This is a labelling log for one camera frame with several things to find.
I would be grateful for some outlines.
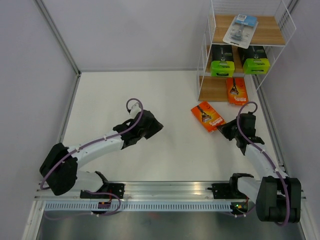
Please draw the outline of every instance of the white wall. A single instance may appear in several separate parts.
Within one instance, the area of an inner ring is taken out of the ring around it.
[[[198,64],[210,0],[44,0],[80,70]]]
[[[296,32],[262,87],[279,134],[285,162],[299,178],[320,226],[320,47],[318,0],[300,1]]]
[[[25,228],[75,74],[32,0],[0,1],[0,239]]]

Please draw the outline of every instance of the orange razor package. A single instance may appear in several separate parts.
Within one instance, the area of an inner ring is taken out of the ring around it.
[[[192,108],[191,112],[209,133],[217,130],[217,126],[226,123],[207,101],[203,101],[198,106]]]
[[[244,105],[248,100],[245,79],[243,77],[229,77],[226,79],[228,101],[235,105]]]

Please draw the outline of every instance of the green razor package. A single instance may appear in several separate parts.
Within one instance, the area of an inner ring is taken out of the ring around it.
[[[270,63],[263,46],[238,47],[244,74],[266,74]]]
[[[234,56],[231,45],[213,44],[211,47],[212,62],[210,66],[212,77],[232,77],[235,71]]]

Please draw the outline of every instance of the wooden shelf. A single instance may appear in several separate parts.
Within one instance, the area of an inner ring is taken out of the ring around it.
[[[199,77],[199,80],[201,86],[202,77]],[[198,100],[200,102],[228,102],[226,80],[226,77],[205,76]]]
[[[235,15],[215,15],[216,28],[213,43],[225,44],[223,38]],[[284,46],[284,40],[274,16],[256,16],[259,22],[251,40],[251,45]]]
[[[232,46],[232,54],[233,54],[233,62],[234,62],[234,73],[235,74],[243,74],[244,69],[242,67],[239,53],[238,53],[238,47],[237,46]],[[206,65],[205,72],[206,73],[211,73],[210,67],[211,67],[211,62],[212,62],[212,54],[211,51],[209,52],[209,59],[208,59],[208,64]]]

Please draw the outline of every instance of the product packaging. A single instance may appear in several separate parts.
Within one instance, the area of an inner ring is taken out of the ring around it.
[[[226,31],[223,41],[247,49],[254,36],[258,22],[255,16],[239,14],[235,16],[230,27]]]
[[[226,123],[207,101],[192,108],[191,112],[209,133],[217,130],[217,126]]]
[[[263,46],[238,47],[244,74],[266,74],[270,63]]]
[[[248,100],[245,79],[243,77],[229,77],[226,79],[228,102],[235,105],[244,105]]]
[[[212,62],[210,66],[212,77],[232,77],[235,71],[234,56],[231,45],[213,44],[211,46]]]

